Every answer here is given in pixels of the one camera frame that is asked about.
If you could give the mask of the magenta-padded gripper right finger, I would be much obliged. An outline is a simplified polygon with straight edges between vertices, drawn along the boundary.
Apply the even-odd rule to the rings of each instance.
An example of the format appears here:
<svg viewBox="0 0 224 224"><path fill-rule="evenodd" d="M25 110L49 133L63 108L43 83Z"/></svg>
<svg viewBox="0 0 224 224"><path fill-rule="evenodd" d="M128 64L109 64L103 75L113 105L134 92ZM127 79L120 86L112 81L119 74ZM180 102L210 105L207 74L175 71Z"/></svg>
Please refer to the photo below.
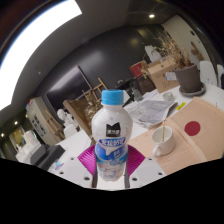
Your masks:
<svg viewBox="0 0 224 224"><path fill-rule="evenodd" d="M155 159L145 157L133 146L128 146L124 180L126 189L143 187L165 176Z"/></svg>

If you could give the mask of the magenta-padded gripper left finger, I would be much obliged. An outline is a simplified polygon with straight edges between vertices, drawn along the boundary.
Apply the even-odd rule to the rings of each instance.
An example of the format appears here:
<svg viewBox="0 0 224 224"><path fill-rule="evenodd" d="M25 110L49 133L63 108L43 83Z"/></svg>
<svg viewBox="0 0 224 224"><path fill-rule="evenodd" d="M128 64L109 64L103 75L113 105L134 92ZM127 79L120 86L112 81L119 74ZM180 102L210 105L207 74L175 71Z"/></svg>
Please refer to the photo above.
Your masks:
<svg viewBox="0 0 224 224"><path fill-rule="evenodd" d="M54 174L84 188L95 188L98 176L95 146L80 153L67 151L57 162Z"/></svg>

